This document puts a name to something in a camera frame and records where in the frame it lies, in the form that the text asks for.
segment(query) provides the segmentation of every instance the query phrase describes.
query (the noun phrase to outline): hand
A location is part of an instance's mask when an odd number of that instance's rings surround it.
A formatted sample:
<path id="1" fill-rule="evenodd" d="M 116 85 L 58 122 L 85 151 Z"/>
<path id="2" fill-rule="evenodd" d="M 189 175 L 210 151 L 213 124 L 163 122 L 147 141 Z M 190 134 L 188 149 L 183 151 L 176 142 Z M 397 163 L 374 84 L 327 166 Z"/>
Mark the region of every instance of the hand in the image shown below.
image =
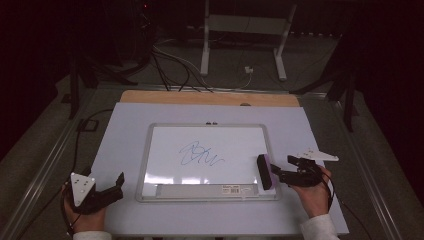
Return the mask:
<path id="1" fill-rule="evenodd" d="M 323 174 L 323 179 L 328 183 L 328 177 L 331 172 L 322 166 L 319 166 Z M 317 217 L 328 213 L 328 192 L 324 183 L 320 183 L 314 187 L 298 187 L 290 186 L 299 195 L 302 206 L 308 214 L 309 218 Z"/>
<path id="2" fill-rule="evenodd" d="M 68 201 L 68 198 L 65 197 L 65 212 L 70 223 L 75 222 L 73 226 L 74 232 L 86 232 L 86 231 L 104 231 L 104 222 L 106 217 L 106 208 L 102 208 L 100 211 L 90 214 L 90 215 L 81 215 L 75 213 Z"/>

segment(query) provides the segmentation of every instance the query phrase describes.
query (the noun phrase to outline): whiteboard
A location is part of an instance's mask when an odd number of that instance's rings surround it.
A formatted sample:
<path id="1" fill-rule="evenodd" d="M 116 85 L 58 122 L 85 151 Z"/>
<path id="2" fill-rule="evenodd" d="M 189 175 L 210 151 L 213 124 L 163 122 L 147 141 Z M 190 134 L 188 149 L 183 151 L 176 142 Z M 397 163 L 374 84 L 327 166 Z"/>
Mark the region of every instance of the whiteboard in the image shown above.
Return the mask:
<path id="1" fill-rule="evenodd" d="M 276 189 L 263 189 L 256 163 L 270 153 L 261 124 L 152 124 L 136 199 L 276 200 Z"/>

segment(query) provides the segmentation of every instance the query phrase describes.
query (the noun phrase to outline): white sleeve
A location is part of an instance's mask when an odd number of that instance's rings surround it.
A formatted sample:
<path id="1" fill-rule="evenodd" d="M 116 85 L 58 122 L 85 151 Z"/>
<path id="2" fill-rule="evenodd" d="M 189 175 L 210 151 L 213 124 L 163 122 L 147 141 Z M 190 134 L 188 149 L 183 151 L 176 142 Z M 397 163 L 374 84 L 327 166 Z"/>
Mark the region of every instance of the white sleeve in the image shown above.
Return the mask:
<path id="1" fill-rule="evenodd" d="M 336 228 L 330 215 L 325 214 L 309 219 L 300 225 L 305 240 L 333 240 L 337 237 Z"/>
<path id="2" fill-rule="evenodd" d="M 112 235 L 102 231 L 87 231 L 75 233 L 73 240 L 112 240 Z"/>

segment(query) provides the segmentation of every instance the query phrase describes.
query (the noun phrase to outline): gray floor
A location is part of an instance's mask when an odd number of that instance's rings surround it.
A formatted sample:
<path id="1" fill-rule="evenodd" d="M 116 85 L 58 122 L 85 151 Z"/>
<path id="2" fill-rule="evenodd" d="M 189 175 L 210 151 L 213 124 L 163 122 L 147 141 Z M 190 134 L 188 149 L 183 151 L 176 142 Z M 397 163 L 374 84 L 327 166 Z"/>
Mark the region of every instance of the gray floor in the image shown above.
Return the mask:
<path id="1" fill-rule="evenodd" d="M 277 78 L 273 63 L 272 48 L 274 40 L 241 48 L 219 48 L 211 50 L 209 75 L 203 84 L 214 91 L 272 92 L 280 93 L 300 88 L 319 78 L 337 40 L 331 38 L 302 37 L 287 41 L 283 54 L 288 80 L 281 82 Z M 160 40 L 156 47 L 200 66 L 202 42 L 190 40 L 180 43 L 174 40 Z M 160 66 L 169 78 L 182 83 L 186 78 L 185 69 L 177 63 L 160 60 Z M 253 67 L 249 74 L 244 67 Z M 77 119 L 90 114 L 113 108 L 120 95 L 126 89 L 162 89 L 161 79 L 153 65 L 131 76 L 138 82 L 136 87 L 117 84 L 103 78 L 98 89 L 84 91 L 83 104 Z M 204 91 L 201 84 L 191 78 L 189 85 Z M 16 211 L 28 207 L 22 222 L 33 219 L 47 201 L 54 195 L 66 179 L 72 166 L 75 147 L 76 121 L 68 120 L 70 106 L 60 103 L 63 94 L 69 92 L 69 78 L 57 85 L 59 96 L 43 112 L 40 118 L 28 129 L 26 134 L 0 163 L 0 227 L 5 230 L 7 221 L 16 217 Z M 372 239 L 424 239 L 423 208 L 409 187 L 397 161 L 378 125 L 368 111 L 359 92 L 355 95 L 357 115 L 353 117 L 354 133 L 348 133 L 340 124 L 340 104 L 328 102 L 322 96 L 330 85 L 319 87 L 300 99 L 310 120 L 315 138 L 321 151 L 331 152 L 342 159 L 337 163 L 328 163 L 333 172 L 337 195 L 352 209 L 364 223 Z M 99 130 L 84 133 L 79 142 L 78 164 L 76 170 L 82 170 L 90 164 L 96 149 L 101 143 L 107 127 L 110 113 L 96 117 L 100 121 Z M 69 135 L 62 135 L 71 129 Z M 20 201 L 31 188 L 38 169 L 46 160 L 58 159 L 52 166 L 52 173 L 45 176 L 46 183 L 40 185 L 42 192 L 34 193 L 35 204 Z M 341 239 L 367 239 L 364 229 L 353 215 L 342 207 L 350 234 Z M 56 198 L 30 225 L 22 239 L 69 239 L 60 216 L 59 200 Z M 301 236 L 280 239 L 302 239 Z"/>

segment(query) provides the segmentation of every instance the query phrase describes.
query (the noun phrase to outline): white metal frame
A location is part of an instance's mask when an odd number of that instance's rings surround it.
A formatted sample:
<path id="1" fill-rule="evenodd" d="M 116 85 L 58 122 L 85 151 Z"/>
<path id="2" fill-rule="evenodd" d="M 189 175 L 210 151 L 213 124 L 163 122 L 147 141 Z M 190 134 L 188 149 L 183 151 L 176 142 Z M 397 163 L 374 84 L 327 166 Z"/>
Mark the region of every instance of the white metal frame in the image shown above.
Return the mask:
<path id="1" fill-rule="evenodd" d="M 209 31 L 261 33 L 281 36 L 280 45 L 274 49 L 274 58 L 278 78 L 281 81 L 287 80 L 281 55 L 290 32 L 296 7 L 296 4 L 291 6 L 289 16 L 286 19 L 227 16 L 209 14 L 209 0 L 205 0 L 205 27 L 200 74 L 205 77 L 209 72 Z"/>

